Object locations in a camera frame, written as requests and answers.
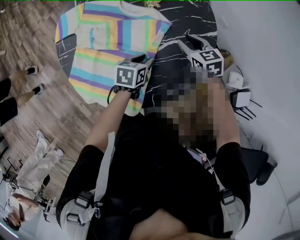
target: hand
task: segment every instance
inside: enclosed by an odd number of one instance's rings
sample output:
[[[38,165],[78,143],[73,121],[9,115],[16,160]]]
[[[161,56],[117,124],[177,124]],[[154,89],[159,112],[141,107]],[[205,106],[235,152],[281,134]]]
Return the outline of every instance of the hand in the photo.
[[[24,200],[24,196],[22,194],[19,194],[19,193],[15,193],[15,194],[12,194],[13,197],[15,197],[17,200],[19,201],[23,201]]]

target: pastel striped shirt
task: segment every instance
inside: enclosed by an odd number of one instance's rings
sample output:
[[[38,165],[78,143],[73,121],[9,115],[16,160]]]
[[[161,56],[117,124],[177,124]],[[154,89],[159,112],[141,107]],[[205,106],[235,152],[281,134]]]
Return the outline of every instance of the pastel striped shirt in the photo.
[[[141,53],[146,54],[147,59],[155,57],[170,26],[170,21],[153,8],[124,1],[92,1],[60,17],[55,42],[76,34],[77,46],[69,81],[87,103],[107,106],[117,62]],[[146,87],[142,87],[137,100],[129,101],[125,114],[139,113]]]

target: t-shirt sleeve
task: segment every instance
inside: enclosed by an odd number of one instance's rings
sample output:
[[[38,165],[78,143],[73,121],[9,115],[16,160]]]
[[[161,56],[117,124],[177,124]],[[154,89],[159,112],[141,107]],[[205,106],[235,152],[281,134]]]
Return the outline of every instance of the t-shirt sleeve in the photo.
[[[56,26],[55,42],[74,34],[83,16],[84,3],[80,4],[60,16]]]
[[[229,142],[218,150],[214,170],[222,185],[243,201],[247,222],[250,214],[250,184],[238,143]]]
[[[161,20],[157,20],[155,24],[155,39],[153,40],[151,44],[151,48],[156,49],[159,47],[160,42],[163,40],[163,37],[165,33],[169,30],[171,27],[171,22],[165,22]]]
[[[60,225],[60,213],[64,206],[78,197],[82,191],[91,191],[96,188],[96,182],[104,153],[95,146],[85,146],[72,169],[60,200],[56,206],[56,218]]]

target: wooden floor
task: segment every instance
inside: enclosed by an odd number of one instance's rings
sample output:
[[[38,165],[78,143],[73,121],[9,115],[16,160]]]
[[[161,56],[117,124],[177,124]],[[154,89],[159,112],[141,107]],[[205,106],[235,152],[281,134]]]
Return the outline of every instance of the wooden floor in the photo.
[[[68,82],[61,69],[54,43],[56,23],[67,4],[63,1],[11,2],[5,13],[0,14],[0,79],[10,73],[31,65],[39,67],[39,73],[13,83],[11,96],[30,91],[40,83],[45,91],[34,96],[19,114],[6,123],[0,131],[7,139],[10,149],[0,160],[8,165],[7,158],[20,167],[19,159],[26,160],[31,146],[37,142],[36,131],[40,129],[49,140],[65,152],[64,159],[76,161],[95,118],[103,109],[86,104]],[[60,161],[51,171],[47,196],[57,198],[66,183],[73,162]]]

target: harness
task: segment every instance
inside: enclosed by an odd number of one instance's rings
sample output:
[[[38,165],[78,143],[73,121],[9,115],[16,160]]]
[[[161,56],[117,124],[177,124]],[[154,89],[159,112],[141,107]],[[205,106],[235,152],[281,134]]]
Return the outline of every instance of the harness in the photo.
[[[108,135],[108,145],[104,153],[96,183],[96,189],[81,192],[76,199],[69,201],[60,215],[60,224],[70,240],[87,238],[90,221],[95,216],[101,218],[101,199],[106,193],[109,167],[114,154],[115,133]],[[242,229],[245,223],[245,207],[241,199],[225,188],[215,174],[221,195],[221,207],[224,218],[224,233],[232,238]]]

